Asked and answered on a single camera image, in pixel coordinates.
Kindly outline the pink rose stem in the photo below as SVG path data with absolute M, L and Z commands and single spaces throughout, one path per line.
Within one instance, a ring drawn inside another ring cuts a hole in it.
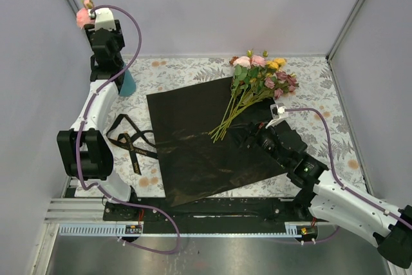
M 76 23 L 80 29 L 88 24 L 95 24 L 95 21 L 89 16 L 89 11 L 95 7 L 92 0 L 83 0 L 83 8 L 81 8 L 76 14 Z

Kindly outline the black wrapping paper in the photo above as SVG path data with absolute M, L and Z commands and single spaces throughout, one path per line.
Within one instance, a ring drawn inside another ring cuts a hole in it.
M 212 140 L 210 131 L 220 124 L 229 99 L 229 78 L 147 96 L 165 199 L 170 206 L 285 173 L 257 144 L 242 144 L 250 125 L 272 118 L 272 98 L 237 116 L 223 140 Z

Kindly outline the black printed ribbon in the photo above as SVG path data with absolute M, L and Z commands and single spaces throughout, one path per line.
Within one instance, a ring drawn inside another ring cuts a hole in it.
M 113 139 L 110 137 L 110 134 L 121 124 L 123 120 L 126 120 L 127 123 L 135 130 L 133 135 L 129 135 L 128 133 L 119 133 L 117 139 Z M 142 139 L 147 145 L 155 148 L 156 145 L 148 140 L 146 137 L 147 134 L 153 133 L 152 130 L 143 130 L 141 131 L 138 126 L 131 120 L 131 118 L 126 114 L 119 114 L 114 122 L 112 123 L 111 127 L 106 132 L 107 139 L 116 147 L 121 149 L 125 149 L 129 152 L 129 156 L 131 159 L 131 164 L 133 168 L 133 172 L 137 175 L 141 175 L 140 164 L 138 161 L 137 155 L 142 155 L 145 157 L 149 157 L 152 159 L 158 159 L 157 153 L 154 151 L 142 149 L 140 147 L 136 147 L 134 143 L 138 139 Z

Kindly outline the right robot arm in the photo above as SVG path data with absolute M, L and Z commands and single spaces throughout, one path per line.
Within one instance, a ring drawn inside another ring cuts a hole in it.
M 293 204 L 297 219 L 313 216 L 342 227 L 372 244 L 390 263 L 410 268 L 410 205 L 401 209 L 343 180 L 307 153 L 307 144 L 285 121 L 250 124 L 238 135 L 241 146 L 266 151 L 300 189 Z

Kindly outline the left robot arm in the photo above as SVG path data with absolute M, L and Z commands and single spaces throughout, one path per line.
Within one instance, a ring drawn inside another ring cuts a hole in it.
M 113 203 L 121 200 L 117 213 L 133 220 L 140 206 L 130 199 L 130 186 L 115 172 L 113 154 L 103 136 L 112 103 L 120 94 L 136 89 L 121 55 L 122 29 L 117 19 L 95 21 L 84 29 L 93 51 L 89 94 L 71 128 L 58 132 L 57 144 L 66 174 L 88 189 L 101 188 Z

